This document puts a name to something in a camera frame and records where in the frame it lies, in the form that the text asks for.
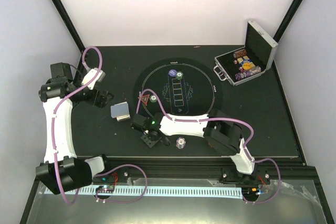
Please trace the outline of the purple chip row in case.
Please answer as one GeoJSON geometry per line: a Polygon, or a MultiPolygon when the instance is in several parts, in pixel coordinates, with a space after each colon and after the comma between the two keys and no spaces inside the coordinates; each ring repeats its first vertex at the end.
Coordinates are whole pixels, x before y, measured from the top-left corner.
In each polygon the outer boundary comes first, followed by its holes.
{"type": "Polygon", "coordinates": [[[235,74],[235,79],[236,79],[236,81],[243,80],[243,79],[245,79],[246,77],[248,77],[248,74],[247,74],[247,72],[245,72],[245,71],[243,71],[243,72],[239,72],[239,73],[235,74]]]}

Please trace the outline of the round black poker mat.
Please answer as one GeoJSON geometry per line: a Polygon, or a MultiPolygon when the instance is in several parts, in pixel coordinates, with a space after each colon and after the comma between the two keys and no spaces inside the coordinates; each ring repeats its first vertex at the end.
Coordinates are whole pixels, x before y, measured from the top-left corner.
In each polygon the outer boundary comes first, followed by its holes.
{"type": "Polygon", "coordinates": [[[169,58],[148,66],[134,84],[135,104],[145,89],[153,90],[171,115],[203,115],[211,109],[221,110],[223,105],[220,81],[209,67],[192,59],[169,58]],[[171,69],[183,72],[183,79],[169,76],[171,69]]]}

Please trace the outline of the left black frame post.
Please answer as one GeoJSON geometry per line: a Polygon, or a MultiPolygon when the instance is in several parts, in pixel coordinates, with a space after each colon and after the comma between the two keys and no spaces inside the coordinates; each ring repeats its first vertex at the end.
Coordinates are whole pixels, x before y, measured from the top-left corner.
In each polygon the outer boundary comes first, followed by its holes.
{"type": "Polygon", "coordinates": [[[80,52],[85,46],[61,0],[51,0],[80,52]]]}

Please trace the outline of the green chips seat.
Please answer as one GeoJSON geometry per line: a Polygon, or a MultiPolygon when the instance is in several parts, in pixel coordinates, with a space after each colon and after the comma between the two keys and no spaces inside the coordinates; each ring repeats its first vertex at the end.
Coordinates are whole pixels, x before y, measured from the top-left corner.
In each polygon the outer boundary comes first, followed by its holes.
{"type": "Polygon", "coordinates": [[[155,95],[151,95],[151,96],[150,96],[150,101],[151,101],[152,103],[156,103],[156,102],[158,101],[158,99],[157,99],[157,97],[156,97],[155,95]]]}
{"type": "Polygon", "coordinates": [[[175,77],[176,77],[177,80],[182,80],[183,79],[183,72],[178,71],[176,73],[175,77]]]}

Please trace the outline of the right black frame post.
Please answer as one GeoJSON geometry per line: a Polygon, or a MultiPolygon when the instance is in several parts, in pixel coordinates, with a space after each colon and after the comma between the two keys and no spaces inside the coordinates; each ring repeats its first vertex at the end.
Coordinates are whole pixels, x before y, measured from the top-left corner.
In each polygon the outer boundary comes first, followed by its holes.
{"type": "Polygon", "coordinates": [[[273,37],[273,39],[276,42],[279,42],[282,38],[282,36],[284,35],[287,27],[289,26],[291,20],[293,19],[294,15],[296,14],[297,10],[299,9],[301,3],[303,2],[303,0],[293,0],[285,14],[285,16],[283,17],[277,31],[275,32],[275,35],[273,37]]]}

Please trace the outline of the green chips top seat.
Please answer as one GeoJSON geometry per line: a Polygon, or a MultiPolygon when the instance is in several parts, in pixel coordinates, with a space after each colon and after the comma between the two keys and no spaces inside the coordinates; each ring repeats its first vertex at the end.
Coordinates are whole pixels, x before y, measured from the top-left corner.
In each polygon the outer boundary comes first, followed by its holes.
{"type": "Polygon", "coordinates": [[[178,71],[176,73],[175,77],[176,77],[177,80],[182,80],[183,79],[183,72],[178,71]]]}

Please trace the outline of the blue playing card box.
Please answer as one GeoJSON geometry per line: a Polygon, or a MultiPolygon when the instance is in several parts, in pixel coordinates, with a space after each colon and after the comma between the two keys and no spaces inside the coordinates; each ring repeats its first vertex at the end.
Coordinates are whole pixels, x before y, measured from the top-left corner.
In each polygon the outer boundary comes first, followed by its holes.
{"type": "Polygon", "coordinates": [[[240,66],[242,67],[243,70],[248,70],[248,69],[244,69],[243,68],[243,64],[245,62],[250,62],[251,63],[251,68],[254,68],[255,67],[255,64],[249,59],[248,56],[243,56],[243,57],[240,57],[240,58],[237,58],[237,62],[240,64],[240,66]]]}

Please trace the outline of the aluminium poker case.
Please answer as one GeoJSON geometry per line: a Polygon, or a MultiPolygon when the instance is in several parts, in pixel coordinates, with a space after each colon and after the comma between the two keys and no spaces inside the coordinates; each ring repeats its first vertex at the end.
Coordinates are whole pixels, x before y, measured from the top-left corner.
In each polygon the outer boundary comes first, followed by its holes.
{"type": "Polygon", "coordinates": [[[245,44],[216,56],[213,71],[220,81],[237,86],[269,70],[277,48],[278,43],[255,20],[249,20],[245,44]]]}

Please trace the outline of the black frame post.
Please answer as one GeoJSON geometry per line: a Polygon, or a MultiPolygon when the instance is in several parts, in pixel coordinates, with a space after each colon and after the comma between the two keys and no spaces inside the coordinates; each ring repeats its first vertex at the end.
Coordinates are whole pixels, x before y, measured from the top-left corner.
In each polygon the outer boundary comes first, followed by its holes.
{"type": "Polygon", "coordinates": [[[80,52],[85,46],[61,0],[51,0],[80,52]]]}
{"type": "Polygon", "coordinates": [[[289,26],[291,20],[293,19],[294,15],[296,14],[297,10],[299,9],[301,3],[303,2],[303,0],[293,0],[285,14],[285,16],[283,17],[277,31],[275,32],[275,35],[273,37],[273,39],[276,42],[279,42],[282,38],[282,36],[284,35],[287,27],[289,26]]]}

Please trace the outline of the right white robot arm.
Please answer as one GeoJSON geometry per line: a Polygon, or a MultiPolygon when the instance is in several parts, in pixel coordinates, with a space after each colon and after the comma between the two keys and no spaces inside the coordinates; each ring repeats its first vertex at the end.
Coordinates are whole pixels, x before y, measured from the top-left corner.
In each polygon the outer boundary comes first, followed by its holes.
{"type": "Polygon", "coordinates": [[[219,155],[231,158],[243,183],[250,184],[258,177],[255,159],[247,149],[254,129],[242,120],[227,118],[219,110],[197,116],[156,113],[152,118],[137,113],[132,128],[143,133],[141,139],[149,148],[158,141],[167,142],[169,136],[202,138],[219,155]]]}

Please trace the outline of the purple small blind button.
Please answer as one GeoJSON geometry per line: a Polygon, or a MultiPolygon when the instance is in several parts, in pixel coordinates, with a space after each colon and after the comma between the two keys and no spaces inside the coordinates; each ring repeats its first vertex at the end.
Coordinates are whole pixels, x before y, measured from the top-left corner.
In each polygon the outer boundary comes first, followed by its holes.
{"type": "Polygon", "coordinates": [[[177,71],[175,69],[171,69],[169,71],[169,76],[171,76],[171,77],[176,77],[176,74],[177,74],[177,71]]]}

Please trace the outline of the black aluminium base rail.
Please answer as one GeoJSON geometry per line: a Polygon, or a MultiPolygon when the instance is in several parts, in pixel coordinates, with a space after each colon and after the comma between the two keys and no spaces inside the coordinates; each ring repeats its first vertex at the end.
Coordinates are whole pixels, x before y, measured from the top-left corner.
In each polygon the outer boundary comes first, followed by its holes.
{"type": "Polygon", "coordinates": [[[140,167],[148,178],[184,178],[184,179],[214,179],[221,183],[238,185],[269,184],[271,179],[311,180],[320,183],[317,170],[308,166],[299,157],[275,157],[280,170],[278,176],[273,162],[264,161],[255,165],[252,175],[239,173],[230,158],[126,158],[108,157],[105,172],[120,165],[132,164],[140,167]]]}

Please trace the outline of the orange big blind button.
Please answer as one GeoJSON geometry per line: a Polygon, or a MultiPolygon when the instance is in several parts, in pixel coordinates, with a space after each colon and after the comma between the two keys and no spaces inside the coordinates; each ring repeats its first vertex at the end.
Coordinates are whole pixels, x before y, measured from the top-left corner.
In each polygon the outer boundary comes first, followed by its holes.
{"type": "Polygon", "coordinates": [[[250,62],[245,62],[245,63],[243,64],[243,68],[244,68],[244,69],[250,69],[250,68],[251,68],[251,63],[250,63],[250,62]]]}

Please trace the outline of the red triangle marker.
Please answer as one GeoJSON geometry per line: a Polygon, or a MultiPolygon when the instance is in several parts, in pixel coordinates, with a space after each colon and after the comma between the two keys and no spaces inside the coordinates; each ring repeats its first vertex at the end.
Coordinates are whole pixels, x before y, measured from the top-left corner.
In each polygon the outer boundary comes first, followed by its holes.
{"type": "Polygon", "coordinates": [[[148,102],[150,101],[150,94],[143,94],[141,96],[139,96],[139,100],[145,105],[147,106],[148,102]]]}

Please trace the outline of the blue chip stack front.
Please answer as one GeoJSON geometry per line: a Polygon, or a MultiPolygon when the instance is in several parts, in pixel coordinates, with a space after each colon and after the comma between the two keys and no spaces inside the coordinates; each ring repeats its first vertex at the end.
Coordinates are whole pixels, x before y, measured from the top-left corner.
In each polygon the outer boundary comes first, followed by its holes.
{"type": "Polygon", "coordinates": [[[183,137],[179,137],[177,140],[176,140],[176,147],[178,149],[183,149],[186,145],[186,140],[185,138],[183,137]]]}

